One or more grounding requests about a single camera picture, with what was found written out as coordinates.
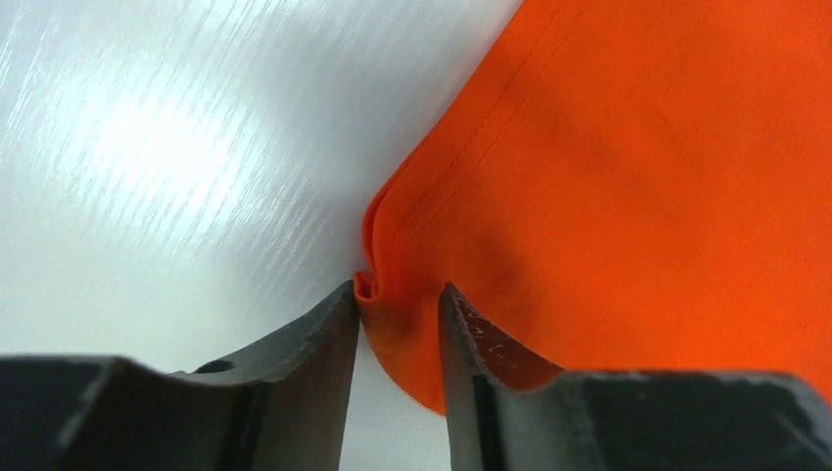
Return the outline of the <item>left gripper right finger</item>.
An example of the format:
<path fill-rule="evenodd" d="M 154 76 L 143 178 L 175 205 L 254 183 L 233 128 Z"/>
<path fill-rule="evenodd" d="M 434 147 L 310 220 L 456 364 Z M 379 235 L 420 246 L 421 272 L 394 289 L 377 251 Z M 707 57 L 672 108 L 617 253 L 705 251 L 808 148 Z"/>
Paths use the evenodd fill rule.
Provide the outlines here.
<path fill-rule="evenodd" d="M 575 370 L 481 315 L 454 285 L 439 338 L 455 470 L 827 470 L 831 410 L 760 371 Z"/>

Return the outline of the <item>orange t shirt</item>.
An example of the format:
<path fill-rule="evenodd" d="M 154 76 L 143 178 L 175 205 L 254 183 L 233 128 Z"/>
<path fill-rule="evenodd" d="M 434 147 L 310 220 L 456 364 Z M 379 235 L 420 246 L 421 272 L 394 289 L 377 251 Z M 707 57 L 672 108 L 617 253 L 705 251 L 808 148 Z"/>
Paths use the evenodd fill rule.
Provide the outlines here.
<path fill-rule="evenodd" d="M 526 1 L 362 238 L 369 343 L 436 411 L 446 283 L 569 369 L 829 395 L 831 5 Z"/>

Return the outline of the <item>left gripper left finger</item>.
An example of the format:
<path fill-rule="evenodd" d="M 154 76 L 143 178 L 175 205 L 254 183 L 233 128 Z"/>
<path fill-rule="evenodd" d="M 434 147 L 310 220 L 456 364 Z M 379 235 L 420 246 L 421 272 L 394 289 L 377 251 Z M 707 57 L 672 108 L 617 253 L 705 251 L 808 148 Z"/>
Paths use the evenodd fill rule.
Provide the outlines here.
<path fill-rule="evenodd" d="M 336 470 L 359 319 L 351 283 L 191 373 L 100 355 L 1 360 L 5 470 Z"/>

